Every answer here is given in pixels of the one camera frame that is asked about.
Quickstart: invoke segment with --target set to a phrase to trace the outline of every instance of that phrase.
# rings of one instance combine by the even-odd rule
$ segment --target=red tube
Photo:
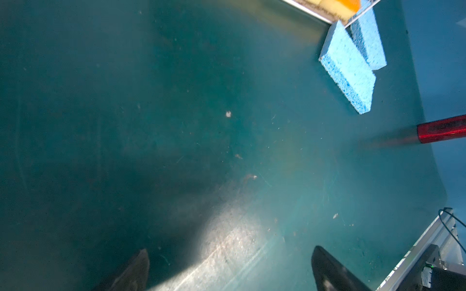
[[[466,137],[466,115],[418,125],[418,138],[421,143],[446,141],[460,137]]]

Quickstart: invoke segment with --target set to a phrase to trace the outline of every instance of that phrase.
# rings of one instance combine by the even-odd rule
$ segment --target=light blue rectangular sponge
[[[356,111],[369,112],[376,77],[340,21],[330,27],[319,61]]]
[[[366,0],[361,0],[361,7],[367,7],[367,5]],[[372,8],[351,24],[351,33],[353,34],[354,44],[356,44],[371,69],[378,70],[387,65],[376,16]]]

